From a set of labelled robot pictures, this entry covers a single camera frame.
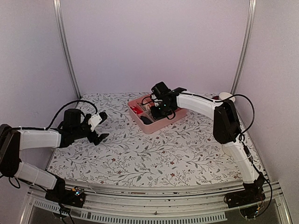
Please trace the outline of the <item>left aluminium frame post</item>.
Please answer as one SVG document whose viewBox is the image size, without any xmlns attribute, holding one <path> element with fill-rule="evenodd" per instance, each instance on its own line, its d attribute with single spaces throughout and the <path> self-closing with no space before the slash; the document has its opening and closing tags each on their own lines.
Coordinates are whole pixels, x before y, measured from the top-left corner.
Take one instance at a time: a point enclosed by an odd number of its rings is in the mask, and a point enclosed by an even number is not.
<svg viewBox="0 0 299 224">
<path fill-rule="evenodd" d="M 70 76 L 71 84 L 75 93 L 75 96 L 80 99 L 81 93 L 79 89 L 79 84 L 75 75 L 74 67 L 71 60 L 71 54 L 68 47 L 67 37 L 66 37 L 66 31 L 64 27 L 64 20 L 63 20 L 63 14 L 62 14 L 62 7 L 61 7 L 61 1 L 60 0 L 53 0 L 53 6 L 54 6 L 54 13 L 56 17 L 57 22 L 57 28 L 58 28 L 58 34 L 60 37 L 62 50 L 67 66 L 67 70 Z"/>
</svg>

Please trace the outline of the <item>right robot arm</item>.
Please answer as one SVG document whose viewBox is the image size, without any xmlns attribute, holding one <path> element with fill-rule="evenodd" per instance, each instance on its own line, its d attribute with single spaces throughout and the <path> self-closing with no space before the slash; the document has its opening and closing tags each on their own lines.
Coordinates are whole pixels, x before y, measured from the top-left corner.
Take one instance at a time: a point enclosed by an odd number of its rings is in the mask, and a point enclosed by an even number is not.
<svg viewBox="0 0 299 224">
<path fill-rule="evenodd" d="M 154 105 L 150 109 L 154 118 L 169 118 L 181 108 L 212 119 L 214 139 L 233 157 L 241 172 L 243 185 L 249 186 L 242 192 L 242 200 L 252 203 L 257 199 L 260 195 L 259 187 L 264 184 L 265 179 L 263 173 L 254 165 L 252 155 L 244 143 L 244 131 L 241 130 L 233 96 L 215 100 L 181 87 L 171 90 L 164 82 L 157 83 L 151 91 L 150 98 Z"/>
</svg>

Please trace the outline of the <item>pink divided organizer box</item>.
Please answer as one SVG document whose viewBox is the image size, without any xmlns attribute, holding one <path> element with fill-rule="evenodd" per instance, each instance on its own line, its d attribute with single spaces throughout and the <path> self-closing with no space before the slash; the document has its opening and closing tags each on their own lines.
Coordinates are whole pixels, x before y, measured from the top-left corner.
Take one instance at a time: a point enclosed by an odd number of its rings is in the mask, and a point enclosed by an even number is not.
<svg viewBox="0 0 299 224">
<path fill-rule="evenodd" d="M 141 96 L 139 98 L 130 100 L 127 102 L 127 106 L 128 106 L 128 111 L 129 114 L 132 118 L 132 120 L 141 128 L 141 130 L 145 133 L 145 134 L 151 134 L 154 133 L 168 125 L 170 125 L 173 122 L 176 122 L 182 118 L 184 118 L 187 114 L 187 110 L 186 109 L 181 109 L 178 108 L 175 112 L 176 112 L 176 117 L 172 120 L 168 120 L 167 118 L 164 119 L 159 119 L 159 120 L 155 120 L 153 118 L 153 116 L 151 115 L 150 111 L 144 111 L 144 109 L 141 106 L 141 103 L 147 103 L 147 102 L 151 102 L 150 101 L 150 95 L 144 95 Z M 135 106 L 138 107 L 140 110 L 143 111 L 143 113 L 141 114 L 135 114 L 132 110 L 131 110 L 131 106 Z M 140 119 L 141 116 L 145 116 L 148 117 L 153 123 L 150 125 L 145 125 L 142 120 Z"/>
</svg>

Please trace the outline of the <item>white small bowl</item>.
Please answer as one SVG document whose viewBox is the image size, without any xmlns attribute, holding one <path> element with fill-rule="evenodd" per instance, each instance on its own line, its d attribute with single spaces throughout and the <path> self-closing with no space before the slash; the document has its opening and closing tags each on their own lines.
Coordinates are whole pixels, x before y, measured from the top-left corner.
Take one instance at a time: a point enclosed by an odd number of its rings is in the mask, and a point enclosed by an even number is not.
<svg viewBox="0 0 299 224">
<path fill-rule="evenodd" d="M 231 93 L 221 92 L 219 94 L 219 100 L 225 100 L 227 98 L 230 99 L 231 101 L 235 102 L 235 97 Z"/>
</svg>

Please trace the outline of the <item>grey underwear cream waistband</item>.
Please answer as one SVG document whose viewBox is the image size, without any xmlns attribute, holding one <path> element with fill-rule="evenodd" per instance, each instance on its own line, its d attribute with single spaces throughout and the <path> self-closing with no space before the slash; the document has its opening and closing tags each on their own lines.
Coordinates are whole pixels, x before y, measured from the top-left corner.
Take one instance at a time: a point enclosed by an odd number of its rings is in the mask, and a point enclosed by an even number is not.
<svg viewBox="0 0 299 224">
<path fill-rule="evenodd" d="M 144 109 L 144 111 L 150 111 L 150 108 L 152 107 L 152 104 L 151 104 L 151 102 L 141 103 L 141 106 Z"/>
</svg>

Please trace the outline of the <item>dark rolled cloth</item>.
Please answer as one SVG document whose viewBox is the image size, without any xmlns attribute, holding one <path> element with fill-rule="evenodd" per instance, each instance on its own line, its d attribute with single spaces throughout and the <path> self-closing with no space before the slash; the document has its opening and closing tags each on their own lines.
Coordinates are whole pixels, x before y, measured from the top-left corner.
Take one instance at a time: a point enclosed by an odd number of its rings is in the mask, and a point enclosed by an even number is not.
<svg viewBox="0 0 299 224">
<path fill-rule="evenodd" d="M 145 116 L 141 116 L 140 119 L 142 120 L 142 122 L 143 122 L 145 125 L 150 125 L 150 124 L 153 123 L 148 117 L 145 117 Z"/>
</svg>

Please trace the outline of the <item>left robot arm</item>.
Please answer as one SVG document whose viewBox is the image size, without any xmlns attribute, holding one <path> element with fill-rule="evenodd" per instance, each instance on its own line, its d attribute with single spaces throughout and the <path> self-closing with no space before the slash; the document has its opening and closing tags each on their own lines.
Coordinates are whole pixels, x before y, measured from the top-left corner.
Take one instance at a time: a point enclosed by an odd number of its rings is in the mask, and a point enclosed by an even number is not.
<svg viewBox="0 0 299 224">
<path fill-rule="evenodd" d="M 34 148 L 66 148 L 76 140 L 86 138 L 99 145 L 108 135 L 98 134 L 95 128 L 107 119 L 105 112 L 84 114 L 79 109 L 68 109 L 57 128 L 0 126 L 0 173 L 3 177 L 16 178 L 51 190 L 60 203 L 69 199 L 69 191 L 62 187 L 60 177 L 41 170 L 20 159 L 20 151 Z"/>
</svg>

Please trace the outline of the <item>red rolled cloth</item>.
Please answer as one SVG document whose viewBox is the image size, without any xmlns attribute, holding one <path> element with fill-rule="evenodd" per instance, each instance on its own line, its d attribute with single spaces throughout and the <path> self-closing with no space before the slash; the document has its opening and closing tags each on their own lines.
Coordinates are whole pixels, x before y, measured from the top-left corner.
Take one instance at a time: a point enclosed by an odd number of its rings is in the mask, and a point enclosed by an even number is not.
<svg viewBox="0 0 299 224">
<path fill-rule="evenodd" d="M 141 114 L 141 113 L 143 113 L 143 111 L 140 110 L 138 107 L 131 106 L 130 108 L 131 108 L 131 110 L 132 110 L 135 114 Z"/>
</svg>

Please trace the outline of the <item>floral table cloth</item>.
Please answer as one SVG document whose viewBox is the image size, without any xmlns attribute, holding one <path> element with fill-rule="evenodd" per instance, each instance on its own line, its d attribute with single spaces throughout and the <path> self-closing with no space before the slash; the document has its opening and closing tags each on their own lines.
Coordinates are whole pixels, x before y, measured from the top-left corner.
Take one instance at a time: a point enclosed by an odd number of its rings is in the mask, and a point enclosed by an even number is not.
<svg viewBox="0 0 299 224">
<path fill-rule="evenodd" d="M 97 127 L 106 133 L 95 146 L 86 139 L 55 150 L 48 171 L 61 178 L 133 187 L 178 187 L 241 181 L 232 157 L 213 137 L 215 103 L 192 97 L 182 119 L 145 134 L 132 119 L 129 103 L 145 100 L 145 93 L 85 94 L 77 106 L 84 113 L 95 108 L 108 118 Z"/>
</svg>

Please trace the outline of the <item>aluminium frame post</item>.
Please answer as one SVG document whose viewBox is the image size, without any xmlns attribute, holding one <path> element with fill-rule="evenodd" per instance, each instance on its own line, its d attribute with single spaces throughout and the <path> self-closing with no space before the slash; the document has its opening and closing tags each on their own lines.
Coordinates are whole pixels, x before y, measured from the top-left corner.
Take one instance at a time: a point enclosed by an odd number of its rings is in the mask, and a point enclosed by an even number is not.
<svg viewBox="0 0 299 224">
<path fill-rule="evenodd" d="M 66 37 L 66 31 L 64 27 L 64 20 L 63 20 L 63 14 L 62 14 L 62 7 L 61 7 L 61 1 L 60 0 L 53 0 L 53 6 L 54 6 L 54 13 L 56 17 L 57 22 L 57 28 L 58 28 L 58 34 L 60 37 L 62 50 L 67 66 L 67 70 L 70 76 L 71 84 L 75 93 L 75 96 L 80 99 L 81 93 L 79 89 L 79 84 L 75 75 L 74 67 L 71 60 L 71 54 L 68 47 L 67 37 Z"/>
<path fill-rule="evenodd" d="M 248 47 L 249 47 L 250 37 L 251 37 L 253 25 L 254 25 L 255 11 L 256 11 L 256 0 L 250 0 L 241 53 L 239 56 L 235 77 L 234 77 L 232 88 L 230 91 L 231 94 L 233 94 L 233 95 L 237 92 L 237 88 L 238 88 L 238 85 L 239 85 L 239 82 L 241 79 L 241 75 L 242 75 L 242 70 L 245 65 L 245 60 L 246 60 L 246 55 L 247 55 L 247 51 L 248 51 Z"/>
</svg>

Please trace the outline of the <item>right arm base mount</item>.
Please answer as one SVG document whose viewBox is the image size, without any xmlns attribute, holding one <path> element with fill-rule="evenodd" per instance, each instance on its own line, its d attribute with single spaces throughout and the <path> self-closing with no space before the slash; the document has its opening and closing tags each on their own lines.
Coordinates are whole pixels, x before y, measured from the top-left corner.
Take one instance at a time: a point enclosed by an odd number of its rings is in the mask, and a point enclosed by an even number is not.
<svg viewBox="0 0 299 224">
<path fill-rule="evenodd" d="M 273 199 L 273 188 L 269 180 L 262 179 L 261 181 L 254 181 L 253 183 L 244 183 L 244 190 L 227 193 L 224 196 L 224 203 L 229 208 L 248 205 L 251 203 L 265 202 L 266 196 L 263 190 L 263 184 L 266 183 L 270 187 L 270 199 L 266 206 L 268 208 Z"/>
</svg>

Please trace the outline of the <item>right aluminium frame post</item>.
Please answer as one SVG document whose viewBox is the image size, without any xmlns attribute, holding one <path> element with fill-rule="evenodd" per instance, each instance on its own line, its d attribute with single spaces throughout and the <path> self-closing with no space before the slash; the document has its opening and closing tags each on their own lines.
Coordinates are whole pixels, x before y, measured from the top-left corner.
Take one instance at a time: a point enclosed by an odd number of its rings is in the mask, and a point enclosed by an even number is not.
<svg viewBox="0 0 299 224">
<path fill-rule="evenodd" d="M 234 77 L 232 88 L 230 91 L 231 94 L 233 94 L 233 95 L 237 92 L 237 88 L 238 88 L 238 85 L 239 85 L 239 82 L 241 79 L 241 75 L 242 75 L 242 70 L 245 65 L 245 60 L 246 60 L 246 55 L 247 55 L 247 51 L 248 51 L 248 47 L 249 47 L 250 37 L 251 37 L 253 25 L 254 25 L 255 11 L 256 11 L 256 0 L 250 0 L 241 53 L 239 56 L 235 77 Z"/>
</svg>

